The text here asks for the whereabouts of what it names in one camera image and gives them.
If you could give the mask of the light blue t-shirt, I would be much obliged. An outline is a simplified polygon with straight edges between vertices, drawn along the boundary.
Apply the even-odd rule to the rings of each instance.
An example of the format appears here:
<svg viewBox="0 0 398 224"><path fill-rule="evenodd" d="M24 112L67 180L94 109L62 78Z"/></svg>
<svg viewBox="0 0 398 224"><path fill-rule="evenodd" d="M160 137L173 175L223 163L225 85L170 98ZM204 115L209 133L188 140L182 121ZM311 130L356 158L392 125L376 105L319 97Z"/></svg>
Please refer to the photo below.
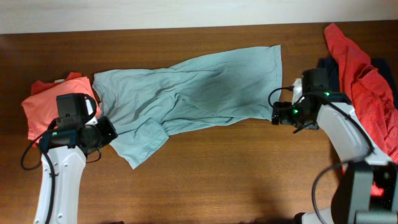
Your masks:
<svg viewBox="0 0 398 224"><path fill-rule="evenodd" d="M270 119L282 84L281 47L250 47L192 58L160 69L96 73L101 112L118 134L111 145L132 168L171 135Z"/></svg>

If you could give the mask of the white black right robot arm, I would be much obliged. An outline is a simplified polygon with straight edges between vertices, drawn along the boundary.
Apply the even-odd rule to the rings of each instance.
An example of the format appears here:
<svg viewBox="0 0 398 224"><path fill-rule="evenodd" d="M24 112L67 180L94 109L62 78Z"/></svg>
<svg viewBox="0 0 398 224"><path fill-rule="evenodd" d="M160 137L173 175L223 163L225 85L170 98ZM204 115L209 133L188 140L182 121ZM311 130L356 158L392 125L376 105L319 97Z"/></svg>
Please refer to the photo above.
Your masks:
<svg viewBox="0 0 398 224"><path fill-rule="evenodd" d="M298 213L295 223L397 223L397 165L371 139L346 94L331 91L324 68L306 70L287 87L292 101L268 100L272 124L322 129L339 162L323 169L312 184L313 211ZM320 210L316 201L319 180L327 172L343 169L330 207Z"/></svg>

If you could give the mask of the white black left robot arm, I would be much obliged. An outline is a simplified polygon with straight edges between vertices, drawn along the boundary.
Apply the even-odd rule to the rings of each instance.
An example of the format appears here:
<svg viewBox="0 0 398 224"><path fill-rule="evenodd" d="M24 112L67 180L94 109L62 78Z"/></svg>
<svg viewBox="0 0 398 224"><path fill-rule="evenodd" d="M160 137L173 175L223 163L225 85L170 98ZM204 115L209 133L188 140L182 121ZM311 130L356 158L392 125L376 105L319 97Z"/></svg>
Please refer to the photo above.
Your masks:
<svg viewBox="0 0 398 224"><path fill-rule="evenodd" d="M109 118L96 118L90 95L56 97L58 116L39 139L42 183L34 223L77 223L87 157L117 138Z"/></svg>

